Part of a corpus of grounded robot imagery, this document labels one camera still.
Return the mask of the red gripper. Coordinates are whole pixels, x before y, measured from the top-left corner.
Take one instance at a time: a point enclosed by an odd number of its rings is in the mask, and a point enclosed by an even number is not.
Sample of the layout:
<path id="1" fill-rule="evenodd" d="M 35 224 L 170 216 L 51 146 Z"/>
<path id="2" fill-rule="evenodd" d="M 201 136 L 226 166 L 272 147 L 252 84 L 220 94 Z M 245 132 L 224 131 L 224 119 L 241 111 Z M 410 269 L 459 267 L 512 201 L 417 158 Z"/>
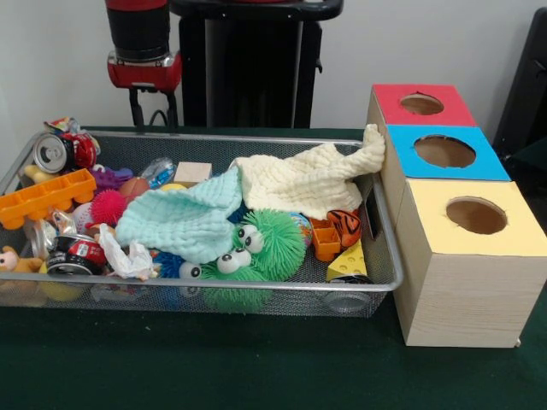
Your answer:
<path id="1" fill-rule="evenodd" d="M 144 127 L 144 116 L 138 102 L 138 90 L 157 90 L 166 93 L 168 127 L 179 126 L 175 90 L 181 81 L 182 58 L 179 52 L 154 61 L 128 61 L 110 51 L 107 60 L 110 81 L 116 88 L 130 89 L 129 102 L 135 127 Z"/>

